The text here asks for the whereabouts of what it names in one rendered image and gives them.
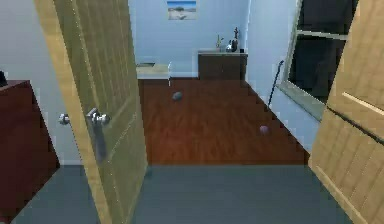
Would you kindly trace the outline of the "dark statuette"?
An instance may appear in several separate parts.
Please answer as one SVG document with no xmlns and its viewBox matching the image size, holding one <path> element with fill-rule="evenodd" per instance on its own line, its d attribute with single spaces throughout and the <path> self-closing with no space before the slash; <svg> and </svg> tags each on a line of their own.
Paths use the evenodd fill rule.
<svg viewBox="0 0 384 224">
<path fill-rule="evenodd" d="M 234 29 L 234 39 L 232 40 L 232 43 L 231 43 L 232 52 L 236 52 L 237 49 L 238 49 L 238 34 L 239 34 L 238 27 L 235 27 L 235 29 Z"/>
</svg>

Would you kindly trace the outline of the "framed beach picture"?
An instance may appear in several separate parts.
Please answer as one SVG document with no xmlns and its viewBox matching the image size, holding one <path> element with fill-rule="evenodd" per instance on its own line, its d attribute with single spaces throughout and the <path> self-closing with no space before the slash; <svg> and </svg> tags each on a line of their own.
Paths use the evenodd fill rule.
<svg viewBox="0 0 384 224">
<path fill-rule="evenodd" d="M 166 5 L 169 20 L 195 20 L 197 18 L 195 0 L 168 0 Z"/>
</svg>

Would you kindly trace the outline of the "dark window with pale frame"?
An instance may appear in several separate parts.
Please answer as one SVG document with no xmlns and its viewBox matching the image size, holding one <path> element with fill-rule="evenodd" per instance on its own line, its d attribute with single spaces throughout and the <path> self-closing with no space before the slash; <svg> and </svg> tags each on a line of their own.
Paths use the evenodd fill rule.
<svg viewBox="0 0 384 224">
<path fill-rule="evenodd" d="M 359 0 L 297 0 L 278 88 L 316 120 L 328 100 Z"/>
</svg>

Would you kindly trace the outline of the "dark brown wooden cupboard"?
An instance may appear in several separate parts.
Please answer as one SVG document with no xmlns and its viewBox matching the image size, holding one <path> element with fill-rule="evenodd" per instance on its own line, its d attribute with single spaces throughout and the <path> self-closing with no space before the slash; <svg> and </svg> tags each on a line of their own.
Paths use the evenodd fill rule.
<svg viewBox="0 0 384 224">
<path fill-rule="evenodd" d="M 200 80 L 243 80 L 248 55 L 239 52 L 198 52 Z"/>
</svg>

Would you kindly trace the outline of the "light wooden panelled furniture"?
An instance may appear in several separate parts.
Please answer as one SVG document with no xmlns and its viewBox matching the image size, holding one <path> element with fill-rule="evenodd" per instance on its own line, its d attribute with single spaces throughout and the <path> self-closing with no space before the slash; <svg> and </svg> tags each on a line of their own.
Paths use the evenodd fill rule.
<svg viewBox="0 0 384 224">
<path fill-rule="evenodd" d="M 309 167 L 353 224 L 384 224 L 384 0 L 359 0 Z"/>
</svg>

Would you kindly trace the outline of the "light wooden room door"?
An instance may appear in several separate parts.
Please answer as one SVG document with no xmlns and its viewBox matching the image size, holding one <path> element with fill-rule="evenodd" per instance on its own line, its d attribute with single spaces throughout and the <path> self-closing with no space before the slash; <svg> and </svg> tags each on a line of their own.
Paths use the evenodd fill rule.
<svg viewBox="0 0 384 224">
<path fill-rule="evenodd" d="M 33 2 L 99 223 L 133 224 L 148 160 L 128 0 Z"/>
</svg>

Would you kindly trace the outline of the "pale low table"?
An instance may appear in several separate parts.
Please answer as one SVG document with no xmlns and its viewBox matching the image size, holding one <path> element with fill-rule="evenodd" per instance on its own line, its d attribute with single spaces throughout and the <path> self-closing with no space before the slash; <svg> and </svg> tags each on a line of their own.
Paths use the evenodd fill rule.
<svg viewBox="0 0 384 224">
<path fill-rule="evenodd" d="M 167 80 L 168 85 L 171 85 L 170 75 L 171 64 L 159 63 L 139 63 L 136 65 L 138 79 L 160 79 Z"/>
</svg>

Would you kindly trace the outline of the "dark red wooden cabinet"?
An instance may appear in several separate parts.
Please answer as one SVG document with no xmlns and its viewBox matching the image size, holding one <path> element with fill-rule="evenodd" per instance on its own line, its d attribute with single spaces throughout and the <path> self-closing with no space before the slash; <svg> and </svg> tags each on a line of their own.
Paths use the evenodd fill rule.
<svg viewBox="0 0 384 224">
<path fill-rule="evenodd" d="M 60 167 L 31 84 L 0 87 L 0 224 L 10 224 Z"/>
</svg>

